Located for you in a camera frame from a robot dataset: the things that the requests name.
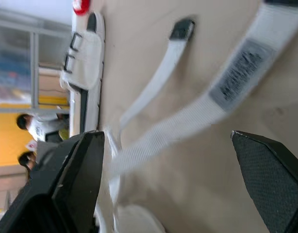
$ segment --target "white nylon webbing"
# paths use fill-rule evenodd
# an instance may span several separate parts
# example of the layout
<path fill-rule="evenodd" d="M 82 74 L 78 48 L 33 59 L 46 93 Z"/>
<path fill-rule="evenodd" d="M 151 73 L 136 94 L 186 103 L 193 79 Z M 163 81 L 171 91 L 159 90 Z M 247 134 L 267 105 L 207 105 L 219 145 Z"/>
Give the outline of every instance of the white nylon webbing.
<path fill-rule="evenodd" d="M 252 88 L 264 76 L 266 71 L 271 68 L 275 59 L 297 31 L 298 8 L 262 4 L 255 21 L 240 43 L 240 46 L 224 65 L 223 70 L 218 75 L 214 85 L 211 85 L 211 88 L 209 88 L 205 94 L 198 97 L 190 105 L 183 108 L 175 115 L 155 124 L 141 138 L 125 149 L 122 149 L 121 146 L 113 145 L 115 141 L 110 136 L 111 147 L 113 147 L 112 152 L 116 153 L 117 151 L 117 156 L 112 159 L 111 163 L 104 165 L 103 173 L 106 172 L 106 174 L 102 177 L 102 183 L 107 183 L 111 179 L 139 167 L 155 155 L 158 155 L 159 152 L 168 146 L 199 133 L 208 128 L 211 124 L 215 124 L 226 117 L 244 100 Z M 238 94 L 239 96 L 237 97 L 236 103 L 231 105 L 231 108 L 223 110 L 221 103 L 218 105 L 216 101 L 213 100 L 211 91 L 215 85 L 219 83 L 219 80 L 225 78 L 225 73 L 232 68 L 235 58 L 242 52 L 241 46 L 243 46 L 249 39 L 257 42 L 257 44 L 260 42 L 262 45 L 266 45 L 266 47 L 269 46 L 271 48 L 271 59 L 270 61 L 266 60 L 266 64 L 262 66 L 261 71 L 251 77 L 253 80 L 248 81 L 249 84 L 251 84 L 248 85 L 250 88 L 244 88 L 244 92 Z M 162 81 L 158 78 L 155 78 L 157 79 L 156 81 L 152 80 L 152 83 L 158 85 L 158 91 L 162 89 L 162 86 L 167 81 L 171 71 L 172 70 L 169 70 L 168 72 L 159 74 Z M 120 130 L 123 130 L 128 122 L 157 95 L 158 92 L 150 93 L 150 90 L 153 87 L 155 86 L 150 84 L 148 90 L 146 90 L 149 93 L 150 98 L 146 98 L 144 94 L 141 94 L 140 99 L 136 100 L 135 104 L 123 115 L 124 117 L 122 117 Z M 98 197 L 98 204 L 100 207 L 99 216 L 103 218 L 100 220 L 100 230 L 103 233 L 110 233 L 112 232 L 113 223 L 111 220 L 106 220 L 105 218 L 111 215 L 111 213 L 113 214 L 113 204 L 109 200 L 109 188 L 105 187 L 105 192 L 103 189 L 104 188 L 101 186 L 100 193 L 102 192 L 102 195 L 99 195 Z"/>
<path fill-rule="evenodd" d="M 298 8 L 262 4 L 255 21 L 240 43 L 240 46 L 242 46 L 245 41 L 252 38 L 254 41 L 259 41 L 271 47 L 273 52 L 271 54 L 271 60 L 267 61 L 267 64 L 263 66 L 258 75 L 253 77 L 253 80 L 250 81 L 252 84 L 250 88 L 245 89 L 245 92 L 239 94 L 238 103 L 226 112 L 209 96 L 211 91 L 211 89 L 209 89 L 206 94 L 200 96 L 188 107 L 154 125 L 132 145 L 120 150 L 118 156 L 113 159 L 107 168 L 108 178 L 112 179 L 138 167 L 166 147 L 199 133 L 211 124 L 217 123 L 223 119 L 244 100 L 252 88 L 271 68 L 275 59 L 297 31 Z M 235 56 L 236 54 L 233 54 L 226 62 L 224 69 L 218 75 L 214 83 L 218 83 L 218 80 L 222 78 L 222 74 L 231 68 L 232 60 Z M 138 106 L 148 104 L 146 101 L 146 104 L 142 105 L 140 101 L 141 100 L 136 100 Z M 129 116 L 128 119 L 130 120 L 132 116 L 135 116 L 135 112 L 139 111 L 128 109 L 124 116 Z"/>
<path fill-rule="evenodd" d="M 137 100 L 122 115 L 120 119 L 120 131 L 159 94 L 174 71 L 186 45 L 187 41 L 185 40 L 169 41 L 165 56 L 151 81 Z"/>

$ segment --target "black hair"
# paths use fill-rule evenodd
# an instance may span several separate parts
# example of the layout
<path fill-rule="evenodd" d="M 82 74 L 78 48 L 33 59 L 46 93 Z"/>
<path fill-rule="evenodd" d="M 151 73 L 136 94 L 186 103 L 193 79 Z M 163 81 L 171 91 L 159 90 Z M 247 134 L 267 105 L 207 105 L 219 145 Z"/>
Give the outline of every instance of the black hair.
<path fill-rule="evenodd" d="M 32 154 L 33 152 L 32 151 L 27 151 L 27 152 L 24 152 L 22 153 L 19 158 L 17 159 L 18 160 L 18 163 L 24 167 L 26 167 L 27 170 L 29 170 L 28 166 L 27 166 L 27 163 L 29 162 L 29 156 Z"/>
<path fill-rule="evenodd" d="M 30 115 L 28 114 L 21 114 L 17 117 L 17 126 L 21 129 L 21 130 L 26 130 L 26 123 L 27 120 L 25 118 L 29 117 Z"/>

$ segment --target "strap label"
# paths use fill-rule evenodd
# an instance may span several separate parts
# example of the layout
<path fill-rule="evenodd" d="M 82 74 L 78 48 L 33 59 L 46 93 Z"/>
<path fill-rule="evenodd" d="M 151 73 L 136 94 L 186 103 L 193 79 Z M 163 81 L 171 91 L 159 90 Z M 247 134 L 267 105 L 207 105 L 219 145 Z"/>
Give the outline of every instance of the strap label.
<path fill-rule="evenodd" d="M 253 40 L 246 40 L 222 73 L 210 96 L 224 110 L 242 100 L 242 94 L 258 83 L 260 71 L 272 57 L 273 49 Z"/>

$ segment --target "white shirt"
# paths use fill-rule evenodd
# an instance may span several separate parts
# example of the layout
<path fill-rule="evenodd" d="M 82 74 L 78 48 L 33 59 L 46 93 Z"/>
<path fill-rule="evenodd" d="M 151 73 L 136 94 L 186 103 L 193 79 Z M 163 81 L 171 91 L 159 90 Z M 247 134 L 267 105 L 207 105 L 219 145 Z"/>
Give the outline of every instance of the white shirt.
<path fill-rule="evenodd" d="M 65 122 L 59 120 L 56 114 L 34 115 L 28 132 L 36 141 L 46 141 L 46 135 L 65 127 Z"/>

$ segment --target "beige surface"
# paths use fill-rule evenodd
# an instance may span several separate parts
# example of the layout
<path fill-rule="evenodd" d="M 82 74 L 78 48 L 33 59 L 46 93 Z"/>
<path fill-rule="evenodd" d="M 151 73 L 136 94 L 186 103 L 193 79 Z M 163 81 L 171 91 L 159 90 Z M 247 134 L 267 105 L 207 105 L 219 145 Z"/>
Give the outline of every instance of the beige surface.
<path fill-rule="evenodd" d="M 122 143 L 127 146 L 154 122 L 179 110 L 209 86 L 253 20 L 259 1 L 104 0 L 103 4 L 106 51 L 102 127 L 117 125 L 118 117 L 148 83 L 166 51 L 173 23 L 193 15 L 197 24 L 171 80 L 123 132 Z M 265 114 L 281 112 L 276 107 L 295 103 L 298 35 L 228 119 L 163 151 L 130 174 L 132 186 L 123 201 L 148 207 L 170 233 L 267 232 L 245 189 L 230 134 L 231 130 L 242 130 L 292 145 L 292 132 L 286 135 L 281 128 L 281 133 L 271 130 L 273 125 L 266 125 Z M 284 119 L 297 119 L 290 124 L 298 124 L 298 118 Z M 298 148 L 290 150 L 298 155 Z"/>

